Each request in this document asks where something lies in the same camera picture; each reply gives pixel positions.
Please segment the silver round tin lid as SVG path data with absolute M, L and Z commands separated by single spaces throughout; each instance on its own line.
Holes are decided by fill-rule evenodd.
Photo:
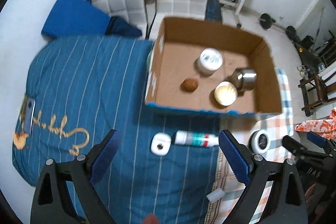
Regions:
M 270 147 L 269 135 L 266 130 L 255 131 L 249 139 L 249 147 L 253 153 L 264 154 Z

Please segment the white translucent bottle cap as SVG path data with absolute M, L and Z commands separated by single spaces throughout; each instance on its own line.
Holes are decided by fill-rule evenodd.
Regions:
M 210 203 L 215 203 L 221 198 L 223 198 L 225 195 L 225 192 L 222 189 L 215 189 L 212 192 L 210 192 L 206 198 L 209 200 Z

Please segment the silver metal cup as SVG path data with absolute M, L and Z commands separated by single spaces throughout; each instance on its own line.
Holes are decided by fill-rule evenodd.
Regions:
M 256 87 L 257 73 L 250 68 L 236 68 L 230 77 L 239 93 L 252 91 Z

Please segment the gold round tin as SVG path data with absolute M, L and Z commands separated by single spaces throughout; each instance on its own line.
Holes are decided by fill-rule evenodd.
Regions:
M 214 100 L 218 107 L 224 108 L 232 105 L 238 97 L 238 91 L 234 84 L 223 81 L 214 89 Z

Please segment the white spray bottle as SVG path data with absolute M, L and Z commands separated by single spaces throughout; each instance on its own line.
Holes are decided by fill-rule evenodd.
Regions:
M 211 148 L 219 145 L 218 137 L 214 134 L 195 133 L 178 130 L 174 137 L 175 145 Z

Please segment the white round jar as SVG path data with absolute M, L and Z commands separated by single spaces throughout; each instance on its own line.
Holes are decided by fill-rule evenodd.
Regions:
M 197 69 L 205 76 L 211 76 L 223 65 L 221 53 L 214 48 L 204 49 L 197 59 Z

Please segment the small brown round object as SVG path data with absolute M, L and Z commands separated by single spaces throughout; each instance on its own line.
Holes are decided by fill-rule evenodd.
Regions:
M 186 78 L 183 83 L 181 83 L 181 89 L 184 92 L 194 92 L 197 90 L 199 84 L 197 79 Z

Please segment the orange white patterned cloth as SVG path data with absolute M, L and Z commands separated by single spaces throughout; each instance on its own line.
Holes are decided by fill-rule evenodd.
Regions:
M 308 120 L 295 126 L 297 132 L 313 132 L 325 139 L 335 140 L 336 116 L 335 108 L 331 110 L 329 118 Z

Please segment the dark wooden stool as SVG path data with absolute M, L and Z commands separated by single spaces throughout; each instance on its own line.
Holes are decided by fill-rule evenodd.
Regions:
M 313 110 L 335 102 L 335 72 L 323 79 L 318 74 L 300 79 L 298 87 L 302 91 L 303 108 L 306 117 L 313 115 Z

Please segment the plaid checked quilt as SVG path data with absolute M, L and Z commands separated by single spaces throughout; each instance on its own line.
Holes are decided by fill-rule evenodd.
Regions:
M 291 154 L 282 147 L 282 138 L 293 136 L 293 109 L 288 77 L 281 69 L 276 69 L 279 83 L 282 113 L 259 121 L 239 118 L 222 118 L 220 129 L 228 129 L 236 140 L 248 147 L 252 153 L 260 154 L 268 161 L 283 162 Z M 228 164 L 225 156 L 218 153 L 217 170 L 213 190 L 221 189 L 224 196 L 210 202 L 204 223 L 222 223 L 231 212 L 244 190 Z

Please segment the smartphone on bed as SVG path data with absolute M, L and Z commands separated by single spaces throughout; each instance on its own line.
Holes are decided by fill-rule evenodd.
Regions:
M 35 111 L 35 100 L 25 94 L 19 113 L 19 120 L 24 133 L 31 134 L 33 128 L 33 117 Z

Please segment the blue striped bed sheet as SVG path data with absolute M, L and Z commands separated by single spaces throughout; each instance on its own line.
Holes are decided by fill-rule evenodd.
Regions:
M 173 145 L 167 155 L 150 150 L 158 132 L 217 134 L 212 116 L 164 116 L 145 105 L 147 40 L 75 36 L 48 43 L 35 56 L 26 94 L 35 101 L 33 128 L 15 128 L 13 166 L 36 185 L 47 159 L 73 160 L 115 129 L 116 156 L 95 185 L 117 223 L 140 223 L 153 213 L 160 223 L 203 223 L 213 187 L 218 148 Z

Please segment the black barbell weight plate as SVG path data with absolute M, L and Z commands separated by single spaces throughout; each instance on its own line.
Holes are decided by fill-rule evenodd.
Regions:
M 268 30 L 274 23 L 276 23 L 276 20 L 274 20 L 269 14 L 263 13 L 260 15 L 259 23 L 264 30 Z

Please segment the open cardboard box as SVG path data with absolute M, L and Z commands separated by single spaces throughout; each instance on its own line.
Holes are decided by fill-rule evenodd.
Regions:
M 272 117 L 282 111 L 267 42 L 218 22 L 166 17 L 151 53 L 145 104 L 168 113 Z

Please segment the blue foam mat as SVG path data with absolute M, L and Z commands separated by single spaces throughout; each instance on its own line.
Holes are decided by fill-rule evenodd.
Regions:
M 53 39 L 72 35 L 103 35 L 109 22 L 108 14 L 86 0 L 57 0 L 41 34 Z

